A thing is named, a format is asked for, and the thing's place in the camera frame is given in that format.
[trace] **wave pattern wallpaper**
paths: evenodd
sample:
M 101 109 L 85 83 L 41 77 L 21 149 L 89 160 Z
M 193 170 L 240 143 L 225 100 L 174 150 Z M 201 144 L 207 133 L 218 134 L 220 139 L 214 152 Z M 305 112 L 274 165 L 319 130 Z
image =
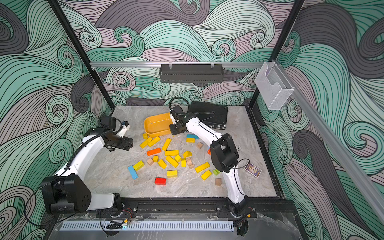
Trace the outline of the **wave pattern wallpaper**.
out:
M 0 1 L 0 238 L 42 239 L 24 203 L 110 108 L 46 0 Z M 26 206 L 50 223 L 39 191 Z
M 384 1 L 326 0 L 299 13 L 279 62 L 384 193 Z M 295 99 L 255 117 L 310 239 L 384 239 L 384 226 Z
M 269 59 L 294 0 L 59 2 L 91 61 L 257 62 Z M 198 84 L 161 83 L 159 68 L 98 71 L 117 106 L 162 106 L 175 96 L 248 105 L 259 69 L 229 68 L 223 83 Z

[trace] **clear acrylic holder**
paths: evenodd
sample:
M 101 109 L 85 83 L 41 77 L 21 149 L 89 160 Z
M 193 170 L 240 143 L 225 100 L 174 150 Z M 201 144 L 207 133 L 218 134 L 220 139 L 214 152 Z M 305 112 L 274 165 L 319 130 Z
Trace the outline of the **clear acrylic holder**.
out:
M 284 68 L 276 62 L 264 62 L 255 82 L 268 110 L 280 110 L 293 92 Z

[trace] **cube block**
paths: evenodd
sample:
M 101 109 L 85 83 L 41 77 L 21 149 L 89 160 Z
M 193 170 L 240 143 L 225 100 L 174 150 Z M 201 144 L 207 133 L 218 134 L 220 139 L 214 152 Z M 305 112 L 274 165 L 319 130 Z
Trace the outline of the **cube block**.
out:
M 148 163 L 148 165 L 150 165 L 150 166 L 151 166 L 151 165 L 152 165 L 154 162 L 153 162 L 153 160 L 152 160 L 152 159 L 148 159 L 148 160 L 147 160 L 147 163 Z
M 152 141 L 150 141 L 148 143 L 148 146 L 149 147 L 152 147 L 153 145 L 155 145 L 155 143 L 159 142 L 161 139 L 159 137 L 155 137 Z
M 128 167 L 128 171 L 131 174 L 133 179 L 136 179 L 139 177 L 132 165 Z
M 154 154 L 157 154 L 157 153 L 160 153 L 160 152 L 161 152 L 160 148 L 149 150 L 149 151 L 147 151 L 147 156 L 151 156 L 151 155 L 154 155 Z
M 188 157 L 188 158 L 186 159 L 186 161 L 187 161 L 187 165 L 188 165 L 188 166 L 191 166 L 191 165 L 192 165 L 192 160 L 191 160 L 190 157 Z
M 163 169 L 165 169 L 167 167 L 167 164 L 163 161 L 163 159 L 160 159 L 159 162 L 158 162 L 159 166 Z
M 195 134 L 187 134 L 187 138 L 194 138 L 194 139 L 200 139 L 198 136 Z
M 174 167 L 177 167 L 179 163 L 173 159 L 171 156 L 166 156 L 166 160 Z
M 177 162 L 180 162 L 181 157 L 180 157 L 179 155 L 176 155 L 176 156 L 175 156 L 175 160 L 176 160 Z
M 215 179 L 215 185 L 216 186 L 221 186 L 221 178 L 216 178 Z
M 140 170 L 140 168 L 142 168 L 142 167 L 144 167 L 144 163 L 141 160 L 138 163 L 136 163 L 135 165 L 133 165 L 133 168 L 135 169 L 135 171 Z
M 210 167 L 209 163 L 206 162 L 206 163 L 203 163 L 200 166 L 196 167 L 195 170 L 196 170 L 197 173 L 199 173 L 199 172 L 201 172 L 201 171 L 203 171 L 203 170 L 205 170 L 205 169 L 207 169 L 209 167 Z
M 165 156 L 176 156 L 179 154 L 178 150 L 173 150 L 173 151 L 165 151 Z
M 155 178 L 155 184 L 156 185 L 166 185 L 167 179 L 163 177 L 157 177 Z
M 170 138 L 167 138 L 167 140 L 166 140 L 166 142 L 164 143 L 164 145 L 163 145 L 163 147 L 161 148 L 161 150 L 166 151 L 171 141 L 172 141 L 172 140 L 171 140 Z
M 186 151 L 183 153 L 183 158 L 192 157 L 192 153 L 190 151 Z
M 203 175 L 201 175 L 201 178 L 205 181 L 211 175 L 211 171 L 207 170 L 205 173 L 203 173 Z
M 145 141 L 142 144 L 140 144 L 140 147 L 145 148 L 145 146 L 147 146 L 150 141 L 152 141 L 151 137 L 145 139 Z
M 177 177 L 177 170 L 168 170 L 167 177 Z
M 194 138 L 187 138 L 187 142 L 189 143 L 194 143 L 196 141 L 196 139 Z

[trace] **yellow plastic tray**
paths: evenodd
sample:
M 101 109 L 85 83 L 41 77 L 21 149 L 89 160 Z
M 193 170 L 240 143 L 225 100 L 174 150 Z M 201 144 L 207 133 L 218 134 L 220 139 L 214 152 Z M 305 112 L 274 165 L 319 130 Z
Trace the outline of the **yellow plastic tray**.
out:
M 147 117 L 144 120 L 144 129 L 148 136 L 153 138 L 170 134 L 170 124 L 172 124 L 172 119 L 170 118 L 169 113 L 163 113 Z

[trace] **red wooden block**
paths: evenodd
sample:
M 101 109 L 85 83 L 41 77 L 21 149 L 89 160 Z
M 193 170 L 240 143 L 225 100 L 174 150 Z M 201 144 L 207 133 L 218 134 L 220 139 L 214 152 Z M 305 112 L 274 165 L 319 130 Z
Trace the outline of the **red wooden block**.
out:
M 155 184 L 156 185 L 164 185 L 165 186 L 166 182 L 167 182 L 167 179 L 162 178 L 162 177 L 157 177 L 155 179 Z
M 147 155 L 148 155 L 148 156 L 151 156 L 151 155 L 153 155 L 153 154 L 157 154 L 157 153 L 159 153 L 159 152 L 161 152 L 161 148 L 156 148 L 156 149 L 147 151 Z

